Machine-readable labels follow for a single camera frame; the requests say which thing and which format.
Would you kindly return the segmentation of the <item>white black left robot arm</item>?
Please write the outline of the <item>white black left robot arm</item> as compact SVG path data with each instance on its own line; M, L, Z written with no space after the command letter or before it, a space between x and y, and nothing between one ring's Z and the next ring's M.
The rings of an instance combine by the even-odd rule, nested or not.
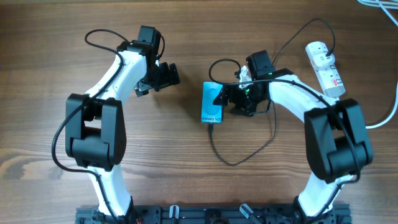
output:
M127 144L123 104L133 91L144 96L179 84L175 64L159 61L164 48L164 36L155 27L141 26L136 40L123 38L110 50L114 62L94 87L67 98L59 131L65 131L65 152L75 160L75 172L90 176L99 222L134 222L134 203L121 169Z

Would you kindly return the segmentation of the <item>blue screen smartphone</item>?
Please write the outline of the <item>blue screen smartphone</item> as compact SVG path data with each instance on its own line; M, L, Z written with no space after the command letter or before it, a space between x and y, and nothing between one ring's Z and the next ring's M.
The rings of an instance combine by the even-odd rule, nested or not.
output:
M204 82L201 101L201 122L202 123L221 123L223 117L223 107L214 105L213 102L220 94L222 85L214 82Z

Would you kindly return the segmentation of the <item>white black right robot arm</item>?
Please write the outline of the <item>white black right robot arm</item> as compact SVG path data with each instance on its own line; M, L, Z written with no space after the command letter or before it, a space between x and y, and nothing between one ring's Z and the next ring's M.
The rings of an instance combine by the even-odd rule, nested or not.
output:
M304 84L287 68L275 69L263 50L246 59L235 73L237 82L220 82L214 105L250 105L251 115L262 101L281 105L304 123L306 157L312 171L296 203L307 223L326 218L345 185L355 184L372 163L373 150L361 107L354 99L340 101Z

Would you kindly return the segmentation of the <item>white power strip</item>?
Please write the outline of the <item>white power strip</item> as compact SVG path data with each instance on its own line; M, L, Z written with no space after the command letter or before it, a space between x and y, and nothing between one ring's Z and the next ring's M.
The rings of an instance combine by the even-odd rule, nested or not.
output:
M312 65L312 57L316 54L320 54L322 52L328 53L328 48L323 42L311 42L309 43L305 51L308 55L311 66ZM323 94L333 98L339 98L346 92L346 89L343 85L342 79L336 69L335 63L330 65L325 70L315 70L313 68L315 75L319 81Z

